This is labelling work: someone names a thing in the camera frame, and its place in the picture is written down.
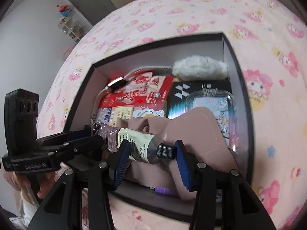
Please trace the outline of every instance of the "white cotton puff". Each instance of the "white cotton puff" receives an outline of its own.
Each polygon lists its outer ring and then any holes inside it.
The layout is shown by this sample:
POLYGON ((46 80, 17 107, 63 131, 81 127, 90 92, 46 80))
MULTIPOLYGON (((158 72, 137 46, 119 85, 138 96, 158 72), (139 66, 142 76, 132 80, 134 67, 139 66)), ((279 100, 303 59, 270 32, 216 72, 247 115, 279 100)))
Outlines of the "white cotton puff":
POLYGON ((182 80, 223 80, 228 77, 227 64, 210 57, 192 55, 176 61, 172 71, 182 80))

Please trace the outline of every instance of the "clear plastic case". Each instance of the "clear plastic case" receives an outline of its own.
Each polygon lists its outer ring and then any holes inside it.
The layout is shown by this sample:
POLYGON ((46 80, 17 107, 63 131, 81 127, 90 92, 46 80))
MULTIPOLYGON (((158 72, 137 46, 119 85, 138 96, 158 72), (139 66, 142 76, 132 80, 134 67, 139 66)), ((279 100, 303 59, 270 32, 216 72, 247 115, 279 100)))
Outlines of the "clear plastic case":
POLYGON ((196 107, 209 108, 216 118, 225 143, 236 152, 238 146, 237 115, 234 96, 224 90, 203 89, 191 93, 185 101, 185 112, 196 107))

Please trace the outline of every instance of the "tube label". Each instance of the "tube label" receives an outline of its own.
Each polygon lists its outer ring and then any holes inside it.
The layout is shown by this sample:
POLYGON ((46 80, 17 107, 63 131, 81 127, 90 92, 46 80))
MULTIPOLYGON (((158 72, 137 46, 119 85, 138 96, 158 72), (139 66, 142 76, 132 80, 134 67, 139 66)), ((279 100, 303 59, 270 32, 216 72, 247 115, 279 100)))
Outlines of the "tube label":
POLYGON ((154 135, 148 133, 122 128, 118 132, 117 148, 119 148, 123 140, 127 139, 131 143, 129 159, 149 163, 147 149, 153 137, 154 135))

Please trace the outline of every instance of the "pink fabric pouch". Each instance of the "pink fabric pouch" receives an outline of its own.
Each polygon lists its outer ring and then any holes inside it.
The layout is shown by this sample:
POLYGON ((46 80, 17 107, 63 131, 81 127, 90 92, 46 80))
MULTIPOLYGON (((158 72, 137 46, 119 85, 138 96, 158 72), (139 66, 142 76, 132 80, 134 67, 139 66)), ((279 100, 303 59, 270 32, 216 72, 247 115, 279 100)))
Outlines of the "pink fabric pouch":
MULTIPOLYGON (((116 126, 158 134, 164 143, 170 145, 182 140, 187 151, 194 153, 199 162, 223 172, 238 169, 214 115, 206 107, 195 108, 172 120, 163 117, 134 118, 118 120, 116 126)), ((196 192, 189 192, 183 186, 176 160, 160 160, 155 165, 132 161, 125 179, 176 191, 182 200, 196 197, 196 192)))

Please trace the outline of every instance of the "person's arm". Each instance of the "person's arm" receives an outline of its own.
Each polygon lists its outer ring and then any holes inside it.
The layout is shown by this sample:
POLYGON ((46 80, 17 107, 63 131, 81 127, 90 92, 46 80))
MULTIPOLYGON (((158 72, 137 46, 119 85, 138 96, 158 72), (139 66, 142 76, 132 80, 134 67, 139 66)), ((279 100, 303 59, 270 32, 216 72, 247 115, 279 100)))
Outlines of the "person's arm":
MULTIPOLYGON (((10 184, 16 191, 21 191, 21 187, 30 187, 31 183, 27 177, 18 175, 13 171, 6 171, 1 163, 1 171, 4 179, 10 184)), ((40 199, 44 199, 52 186, 55 184, 55 172, 46 173, 45 179, 40 182, 40 191, 38 191, 37 196, 40 199)))

